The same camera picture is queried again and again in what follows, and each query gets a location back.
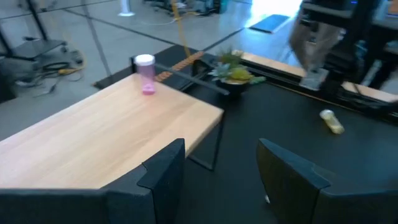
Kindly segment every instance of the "concrete floor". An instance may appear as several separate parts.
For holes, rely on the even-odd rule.
[[[18,88],[18,98],[0,104],[0,139],[97,92],[91,84],[104,78],[106,70],[80,3],[80,0],[58,1],[55,10],[40,13],[40,18],[52,39],[69,36],[67,41],[70,48],[79,49],[84,53],[87,66],[82,71],[83,79],[69,82],[64,78],[53,94],[38,98],[34,96],[49,88],[55,80],[46,80],[45,84],[38,88]],[[156,54],[173,44],[181,44],[177,24],[167,24],[172,18],[165,12],[155,12],[149,4],[143,4],[141,0],[131,0],[132,10],[136,13],[134,17],[119,17],[118,1],[90,0],[87,3],[89,12],[95,19],[94,25],[111,73],[126,68],[132,55]],[[291,22],[272,35],[247,27],[271,14],[294,16],[300,3],[301,0],[231,0],[224,14],[210,17],[184,16],[182,24],[187,45],[197,50],[208,49],[212,54],[220,48],[233,46],[245,52],[298,66],[294,55],[285,57],[290,51],[286,42]],[[19,9],[16,1],[0,2],[0,25],[13,47],[23,43],[23,36],[38,36],[32,16]],[[226,40],[214,46],[226,37]],[[54,50],[47,58],[59,55],[60,52]],[[16,72],[26,72],[21,69],[24,66],[20,66],[20,62],[5,60],[2,64],[14,65]],[[397,79],[393,79],[386,85],[385,90],[397,93],[397,85]]]

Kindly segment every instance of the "potted plant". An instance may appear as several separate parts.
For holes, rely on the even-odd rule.
[[[218,53],[218,63],[209,73],[220,88],[228,90],[231,96],[239,96],[249,85],[257,84],[266,80],[265,77],[255,77],[245,66],[242,66],[241,58],[243,52],[221,50]]]

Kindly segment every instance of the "yellow bottle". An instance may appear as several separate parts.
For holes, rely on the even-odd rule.
[[[325,121],[328,125],[330,130],[335,134],[341,134],[344,132],[343,125],[340,124],[338,119],[336,118],[335,114],[331,110],[323,110],[320,113],[321,118]]]

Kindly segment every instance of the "small bottle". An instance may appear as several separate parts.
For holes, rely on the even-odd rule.
[[[320,113],[321,118],[326,122],[330,130],[335,134],[341,134],[344,132],[343,125],[337,120],[335,114],[331,110],[323,110]]]
[[[138,55],[134,59],[138,73],[141,76],[142,93],[152,95],[155,93],[155,57],[153,55]]]

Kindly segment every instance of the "black pot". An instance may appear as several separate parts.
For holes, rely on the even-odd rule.
[[[220,88],[228,90],[230,97],[237,97],[240,96],[241,93],[246,91],[246,89],[249,86],[249,83],[225,83],[220,80],[217,80],[216,85]]]

